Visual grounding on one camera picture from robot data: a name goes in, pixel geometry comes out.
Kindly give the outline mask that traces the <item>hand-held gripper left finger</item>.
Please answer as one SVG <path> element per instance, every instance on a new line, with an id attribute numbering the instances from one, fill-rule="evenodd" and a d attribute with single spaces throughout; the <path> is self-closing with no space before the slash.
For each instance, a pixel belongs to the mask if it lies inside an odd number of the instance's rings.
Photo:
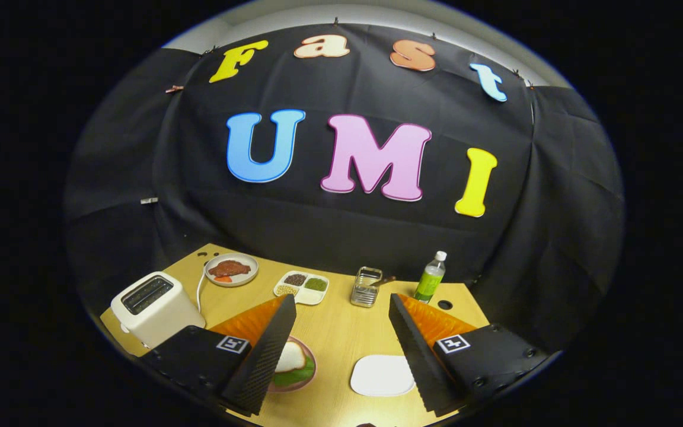
<path id="1" fill-rule="evenodd" d="M 212 328 L 182 328 L 140 360 L 207 406 L 258 415 L 295 319 L 295 297 L 281 295 Z"/>

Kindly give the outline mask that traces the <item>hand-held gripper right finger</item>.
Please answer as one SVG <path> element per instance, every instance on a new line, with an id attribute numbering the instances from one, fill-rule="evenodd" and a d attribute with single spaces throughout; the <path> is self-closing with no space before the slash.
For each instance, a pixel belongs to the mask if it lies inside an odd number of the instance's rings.
<path id="1" fill-rule="evenodd" d="M 408 295 L 391 295 L 388 318 L 425 409 L 436 416 L 474 413 L 556 359 L 501 324 L 474 327 Z"/>

